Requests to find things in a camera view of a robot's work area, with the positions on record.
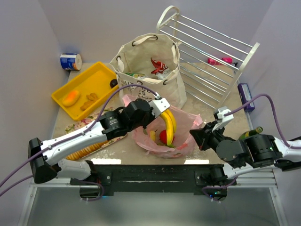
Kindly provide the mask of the yellow toy lemon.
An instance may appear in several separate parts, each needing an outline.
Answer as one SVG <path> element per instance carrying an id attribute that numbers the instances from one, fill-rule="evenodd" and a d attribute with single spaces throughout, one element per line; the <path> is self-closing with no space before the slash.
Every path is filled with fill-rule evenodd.
<path id="1" fill-rule="evenodd" d="M 154 130 L 150 131 L 150 138 L 153 142 L 156 141 L 156 131 L 154 131 Z"/>

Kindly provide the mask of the pink plastic bag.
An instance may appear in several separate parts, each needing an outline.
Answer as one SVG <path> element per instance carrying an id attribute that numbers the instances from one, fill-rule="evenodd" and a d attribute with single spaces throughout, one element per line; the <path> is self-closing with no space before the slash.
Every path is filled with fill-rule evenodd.
<path id="1" fill-rule="evenodd" d="M 162 118 L 156 118 L 144 130 L 139 127 L 132 131 L 132 139 L 134 142 L 144 149 L 148 154 L 155 155 L 160 158 L 179 158 L 189 155 L 193 152 L 196 142 L 190 134 L 191 129 L 199 129 L 202 127 L 203 120 L 201 116 L 187 113 L 179 108 L 171 106 L 169 110 L 173 113 L 177 129 L 174 135 L 173 145 L 176 148 L 169 148 L 160 141 L 159 133 L 166 126 Z M 156 131 L 156 141 L 153 142 L 150 138 L 150 131 Z"/>

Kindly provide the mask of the yellow toy banana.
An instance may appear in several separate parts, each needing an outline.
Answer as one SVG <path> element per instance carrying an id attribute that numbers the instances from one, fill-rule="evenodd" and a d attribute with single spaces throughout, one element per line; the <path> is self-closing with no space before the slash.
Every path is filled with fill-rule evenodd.
<path id="1" fill-rule="evenodd" d="M 165 110 L 160 117 L 163 119 L 166 125 L 166 131 L 170 134 L 171 137 L 174 136 L 176 132 L 176 120 L 174 115 L 170 110 Z"/>

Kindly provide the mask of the red toy apple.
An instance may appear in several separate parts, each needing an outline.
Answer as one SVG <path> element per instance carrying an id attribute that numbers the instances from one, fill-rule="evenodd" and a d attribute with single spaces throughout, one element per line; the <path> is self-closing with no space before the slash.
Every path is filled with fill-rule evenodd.
<path id="1" fill-rule="evenodd" d="M 172 145 L 174 141 L 174 136 L 171 137 L 169 133 L 167 133 L 166 130 L 163 130 L 159 134 L 160 141 L 165 145 Z"/>

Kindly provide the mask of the green chips bag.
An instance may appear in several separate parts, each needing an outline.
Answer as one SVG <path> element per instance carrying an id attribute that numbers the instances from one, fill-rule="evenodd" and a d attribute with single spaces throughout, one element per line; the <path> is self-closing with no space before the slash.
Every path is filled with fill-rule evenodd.
<path id="1" fill-rule="evenodd" d="M 145 74 L 142 74 L 142 73 L 126 73 L 126 75 L 133 77 L 135 79 L 138 79 L 138 80 L 145 80 L 148 78 Z"/>

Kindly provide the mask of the red white snack packet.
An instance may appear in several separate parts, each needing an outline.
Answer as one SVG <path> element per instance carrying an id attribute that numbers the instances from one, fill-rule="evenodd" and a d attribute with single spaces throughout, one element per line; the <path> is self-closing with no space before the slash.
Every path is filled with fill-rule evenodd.
<path id="1" fill-rule="evenodd" d="M 151 71 L 151 74 L 155 75 L 159 80 L 164 80 L 172 72 L 172 70 L 165 63 L 152 58 L 150 60 L 155 68 L 153 71 Z"/>

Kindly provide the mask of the beige canvas tote bag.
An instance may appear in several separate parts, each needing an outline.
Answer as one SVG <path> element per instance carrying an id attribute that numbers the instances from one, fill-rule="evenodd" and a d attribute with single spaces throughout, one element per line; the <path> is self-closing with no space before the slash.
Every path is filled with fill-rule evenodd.
<path id="1" fill-rule="evenodd" d="M 172 72 L 159 80 L 151 74 L 155 68 L 151 58 L 165 63 Z M 120 91 L 119 97 L 132 95 L 145 100 L 154 98 L 152 92 L 159 93 L 177 108 L 182 108 L 187 101 L 185 86 L 180 75 L 180 53 L 176 43 L 166 35 L 148 33 L 138 36 L 133 41 L 121 46 L 116 56 L 110 61 L 110 68 L 115 72 L 119 86 L 132 84 Z M 148 78 L 138 80 L 126 73 L 142 73 Z"/>

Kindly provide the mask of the yellow plastic tray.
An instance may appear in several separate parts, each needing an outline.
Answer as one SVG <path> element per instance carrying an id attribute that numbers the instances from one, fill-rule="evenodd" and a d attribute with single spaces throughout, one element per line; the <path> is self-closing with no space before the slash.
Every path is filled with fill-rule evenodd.
<path id="1" fill-rule="evenodd" d="M 51 97 L 73 120 L 80 121 L 103 105 L 119 88 L 118 86 L 110 88 L 110 81 L 113 79 L 116 79 L 115 72 L 105 64 L 97 62 L 52 93 Z M 78 101 L 70 107 L 63 106 L 62 100 L 73 90 L 80 92 Z M 98 100 L 87 110 L 80 110 L 80 107 L 87 101 L 86 95 L 90 93 L 96 93 Z"/>

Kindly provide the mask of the orange toy mango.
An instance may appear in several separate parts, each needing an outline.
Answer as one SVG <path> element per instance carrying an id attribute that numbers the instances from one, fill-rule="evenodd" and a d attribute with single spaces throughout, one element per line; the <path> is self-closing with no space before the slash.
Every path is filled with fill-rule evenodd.
<path id="1" fill-rule="evenodd" d="M 78 90 L 73 90 L 62 100 L 62 104 L 65 107 L 70 107 L 78 101 L 79 97 L 80 92 Z"/>

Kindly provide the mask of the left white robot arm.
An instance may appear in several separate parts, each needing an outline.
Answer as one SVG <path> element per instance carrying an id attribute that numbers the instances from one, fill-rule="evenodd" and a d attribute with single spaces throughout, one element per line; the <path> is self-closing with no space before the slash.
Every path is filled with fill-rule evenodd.
<path id="1" fill-rule="evenodd" d="M 34 182 L 42 184 L 56 177 L 88 178 L 96 173 L 93 163 L 68 161 L 68 155 L 90 145 L 122 137 L 138 127 L 146 128 L 169 107 L 164 98 L 149 102 L 136 99 L 126 107 L 101 114 L 88 125 L 64 136 L 46 141 L 31 139 L 28 158 Z"/>

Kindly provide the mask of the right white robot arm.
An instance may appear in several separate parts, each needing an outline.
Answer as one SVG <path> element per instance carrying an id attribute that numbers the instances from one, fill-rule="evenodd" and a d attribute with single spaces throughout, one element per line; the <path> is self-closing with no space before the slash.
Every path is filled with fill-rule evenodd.
<path id="1" fill-rule="evenodd" d="M 226 163 L 223 166 L 211 166 L 208 174 L 201 175 L 210 186 L 232 184 L 238 176 L 266 167 L 273 166 L 282 171 L 298 170 L 301 167 L 300 140 L 285 145 L 282 140 L 265 134 L 234 140 L 224 136 L 224 130 L 219 121 L 190 130 L 201 151 L 213 149 Z"/>

